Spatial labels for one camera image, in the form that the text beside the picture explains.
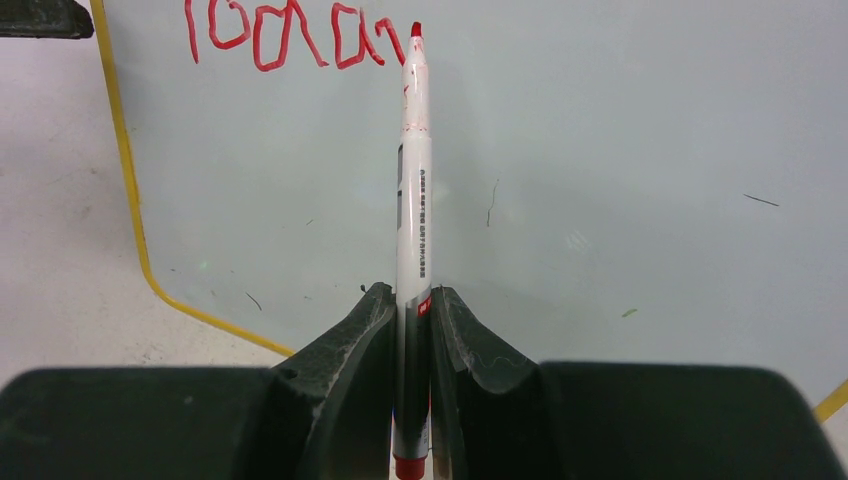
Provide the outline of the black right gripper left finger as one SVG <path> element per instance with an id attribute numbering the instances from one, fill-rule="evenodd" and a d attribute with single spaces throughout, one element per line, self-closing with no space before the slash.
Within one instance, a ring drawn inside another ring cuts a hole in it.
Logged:
<path id="1" fill-rule="evenodd" d="M 376 283 L 273 367 L 25 372 L 1 393 L 1 475 L 385 479 L 395 313 Z"/>

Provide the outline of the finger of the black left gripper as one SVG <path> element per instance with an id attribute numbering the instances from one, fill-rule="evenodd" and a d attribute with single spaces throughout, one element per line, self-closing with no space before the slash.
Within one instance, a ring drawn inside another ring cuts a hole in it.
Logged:
<path id="1" fill-rule="evenodd" d="M 86 39 L 94 34 L 90 12 L 74 0 L 1 0 L 1 36 Z"/>

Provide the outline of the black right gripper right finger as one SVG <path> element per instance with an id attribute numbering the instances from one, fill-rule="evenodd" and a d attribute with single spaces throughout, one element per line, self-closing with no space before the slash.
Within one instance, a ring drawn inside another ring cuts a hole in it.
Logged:
<path id="1" fill-rule="evenodd" d="M 796 388 L 769 370 L 535 363 L 458 293 L 431 306 L 438 479 L 841 479 Z"/>

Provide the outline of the red white marker pen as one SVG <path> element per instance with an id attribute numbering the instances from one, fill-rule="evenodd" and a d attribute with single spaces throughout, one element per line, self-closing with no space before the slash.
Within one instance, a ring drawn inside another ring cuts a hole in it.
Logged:
<path id="1" fill-rule="evenodd" d="M 429 452 L 432 306 L 432 140 L 422 26 L 411 26 L 402 69 L 396 245 L 396 380 L 392 455 L 400 479 L 421 479 Z"/>

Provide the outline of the yellow framed whiteboard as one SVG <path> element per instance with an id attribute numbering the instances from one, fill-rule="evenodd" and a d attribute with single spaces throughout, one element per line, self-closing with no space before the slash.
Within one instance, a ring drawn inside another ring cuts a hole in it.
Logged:
<path id="1" fill-rule="evenodd" d="M 534 360 L 847 380 L 843 1 L 96 1 L 145 277 L 288 353 L 395 280 L 402 60 L 436 285 Z"/>

